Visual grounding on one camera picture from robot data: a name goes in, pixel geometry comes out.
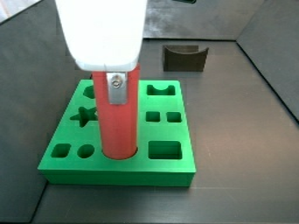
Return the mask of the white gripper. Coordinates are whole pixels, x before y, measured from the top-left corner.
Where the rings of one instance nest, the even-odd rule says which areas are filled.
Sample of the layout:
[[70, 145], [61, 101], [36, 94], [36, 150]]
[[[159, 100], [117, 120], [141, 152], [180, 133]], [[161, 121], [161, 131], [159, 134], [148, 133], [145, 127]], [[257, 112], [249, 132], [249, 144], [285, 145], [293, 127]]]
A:
[[[81, 70], [129, 72], [143, 41], [147, 0], [54, 0], [70, 56]], [[127, 103], [127, 73], [106, 73], [108, 102]]]

